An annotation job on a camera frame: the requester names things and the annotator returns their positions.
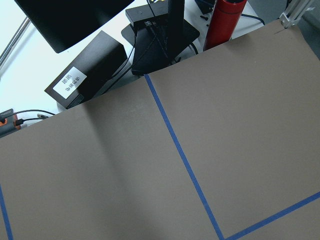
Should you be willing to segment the black box white label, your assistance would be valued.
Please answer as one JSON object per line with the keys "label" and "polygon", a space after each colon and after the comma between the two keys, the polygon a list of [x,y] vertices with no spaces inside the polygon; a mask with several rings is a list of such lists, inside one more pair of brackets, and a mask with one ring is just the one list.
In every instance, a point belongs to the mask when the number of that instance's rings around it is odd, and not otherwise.
{"label": "black box white label", "polygon": [[44,91],[73,108],[92,99],[126,60],[124,46],[100,31]]}

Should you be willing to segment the black monitor stand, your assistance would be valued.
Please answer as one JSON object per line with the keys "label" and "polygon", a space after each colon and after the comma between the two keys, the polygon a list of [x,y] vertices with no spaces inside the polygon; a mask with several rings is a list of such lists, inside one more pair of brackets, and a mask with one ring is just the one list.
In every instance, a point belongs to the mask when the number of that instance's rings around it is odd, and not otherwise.
{"label": "black monitor stand", "polygon": [[164,0],[127,8],[122,36],[134,46],[131,73],[149,74],[171,65],[200,36],[184,18],[184,0]]}

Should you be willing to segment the red thermos bottle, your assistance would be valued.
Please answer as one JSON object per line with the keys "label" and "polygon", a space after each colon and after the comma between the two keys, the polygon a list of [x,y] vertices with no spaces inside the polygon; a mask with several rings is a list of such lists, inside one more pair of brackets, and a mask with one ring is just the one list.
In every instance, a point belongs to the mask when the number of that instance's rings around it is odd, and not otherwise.
{"label": "red thermos bottle", "polygon": [[246,3],[246,0],[216,1],[205,37],[203,51],[230,40]]}

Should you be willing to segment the black computer monitor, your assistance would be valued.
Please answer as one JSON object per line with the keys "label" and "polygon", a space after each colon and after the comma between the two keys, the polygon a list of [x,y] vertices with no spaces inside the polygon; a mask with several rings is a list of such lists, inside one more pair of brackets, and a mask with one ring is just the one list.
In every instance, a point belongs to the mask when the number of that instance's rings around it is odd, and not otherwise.
{"label": "black computer monitor", "polygon": [[56,53],[85,39],[132,3],[131,0],[17,0]]}

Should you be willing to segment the orange black usb hub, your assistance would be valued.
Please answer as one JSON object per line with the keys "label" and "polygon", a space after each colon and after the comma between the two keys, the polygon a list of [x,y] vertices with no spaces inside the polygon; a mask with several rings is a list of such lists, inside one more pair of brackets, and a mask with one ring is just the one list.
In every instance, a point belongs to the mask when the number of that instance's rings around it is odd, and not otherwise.
{"label": "orange black usb hub", "polygon": [[13,115],[14,109],[10,108],[0,113],[0,137],[7,136],[21,129],[20,126],[15,125],[18,119],[17,115]]}

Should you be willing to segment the aluminium frame post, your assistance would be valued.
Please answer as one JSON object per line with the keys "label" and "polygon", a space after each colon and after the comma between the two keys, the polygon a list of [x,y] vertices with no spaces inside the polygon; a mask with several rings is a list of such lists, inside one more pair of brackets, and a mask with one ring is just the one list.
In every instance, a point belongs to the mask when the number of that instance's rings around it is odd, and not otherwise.
{"label": "aluminium frame post", "polygon": [[279,16],[282,26],[287,29],[298,24],[307,11],[312,11],[314,0],[287,0],[285,10]]}

